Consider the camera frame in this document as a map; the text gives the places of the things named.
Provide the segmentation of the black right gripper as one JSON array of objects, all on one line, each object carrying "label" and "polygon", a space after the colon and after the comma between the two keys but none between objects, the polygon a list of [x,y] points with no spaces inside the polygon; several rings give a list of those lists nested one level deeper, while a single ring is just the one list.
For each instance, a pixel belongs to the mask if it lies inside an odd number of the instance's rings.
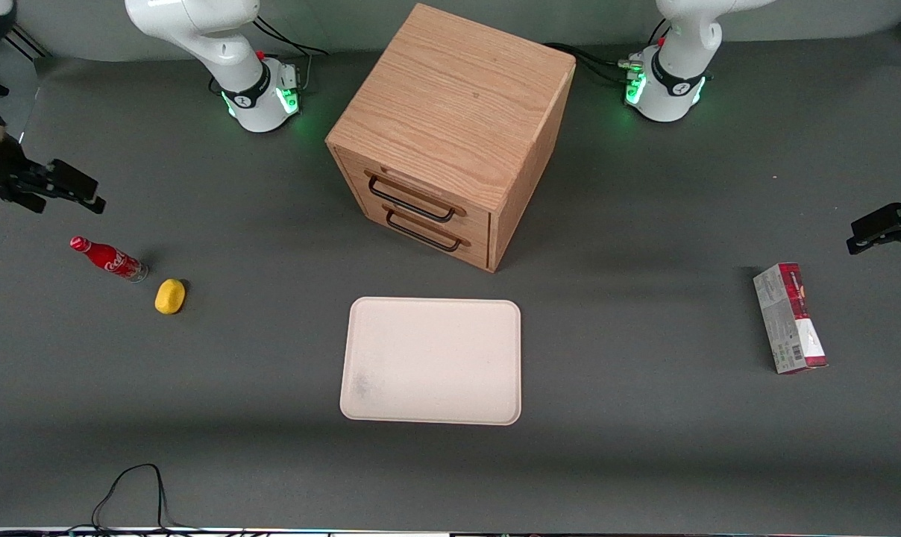
[{"label": "black right gripper", "polygon": [[42,214],[48,200],[59,198],[95,214],[104,212],[106,201],[97,196],[97,181],[78,168],[62,160],[52,160],[51,181],[54,184],[42,183],[34,164],[25,157],[16,140],[11,137],[0,140],[0,201]]}]

